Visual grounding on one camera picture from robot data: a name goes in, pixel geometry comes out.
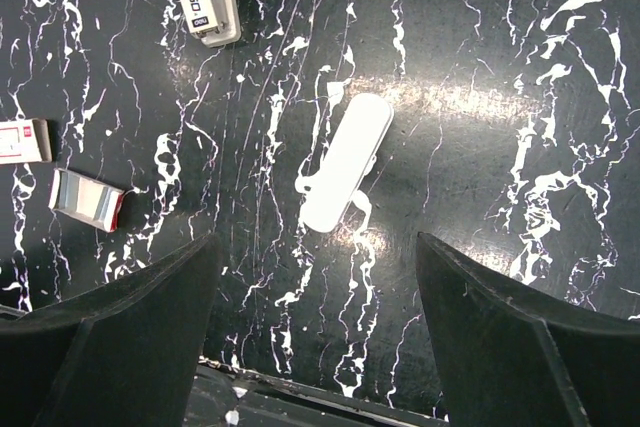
marble pattern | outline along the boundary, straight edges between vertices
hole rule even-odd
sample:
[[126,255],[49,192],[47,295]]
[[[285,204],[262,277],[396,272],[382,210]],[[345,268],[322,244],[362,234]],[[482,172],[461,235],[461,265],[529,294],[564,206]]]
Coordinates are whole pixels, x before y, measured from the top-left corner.
[[[48,210],[51,165],[0,167],[2,302],[60,301],[214,229],[206,358],[427,414],[419,230],[638,319],[636,4],[239,0],[243,39],[208,50],[178,0],[4,0],[2,118],[51,120],[57,165],[130,192],[106,234]],[[359,92],[394,124],[320,235],[294,185]]]

marble table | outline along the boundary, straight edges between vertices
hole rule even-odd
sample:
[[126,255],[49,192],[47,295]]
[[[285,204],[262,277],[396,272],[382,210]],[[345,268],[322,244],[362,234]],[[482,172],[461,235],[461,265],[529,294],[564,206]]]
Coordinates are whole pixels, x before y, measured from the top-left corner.
[[[49,119],[56,166],[130,190],[106,234],[48,209],[53,165],[1,166],[2,303],[64,300],[214,229],[204,357],[426,414],[418,231],[637,319],[637,4],[239,0],[242,41],[209,50],[177,0],[2,0],[1,118]],[[368,201],[318,234],[294,183],[360,92],[395,120]]]

black label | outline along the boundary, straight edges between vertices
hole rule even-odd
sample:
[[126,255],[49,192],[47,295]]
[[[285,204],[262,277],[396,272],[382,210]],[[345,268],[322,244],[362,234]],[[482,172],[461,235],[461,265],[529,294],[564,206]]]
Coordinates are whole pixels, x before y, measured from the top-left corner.
[[193,19],[194,27],[202,27],[203,25],[207,25],[209,23],[209,19],[207,17],[198,17],[197,19]]

black marble surface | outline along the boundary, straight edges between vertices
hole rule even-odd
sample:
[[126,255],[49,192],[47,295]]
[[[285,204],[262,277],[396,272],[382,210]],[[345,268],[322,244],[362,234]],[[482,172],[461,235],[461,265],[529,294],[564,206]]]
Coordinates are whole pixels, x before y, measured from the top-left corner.
[[[51,120],[58,166],[131,190],[105,234],[49,211],[51,164],[1,166],[3,303],[69,298],[213,228],[205,357],[427,414],[420,230],[640,316],[638,0],[239,5],[243,40],[208,50],[177,0],[2,0],[2,118]],[[294,182],[359,92],[395,107],[370,205],[307,231]]]

small box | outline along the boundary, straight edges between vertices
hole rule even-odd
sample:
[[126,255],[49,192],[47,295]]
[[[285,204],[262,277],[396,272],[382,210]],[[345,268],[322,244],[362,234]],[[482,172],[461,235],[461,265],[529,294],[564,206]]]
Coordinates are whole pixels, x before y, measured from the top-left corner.
[[84,175],[56,169],[49,208],[106,232],[116,230],[124,190]]
[[0,122],[0,164],[23,162],[51,162],[46,120]]

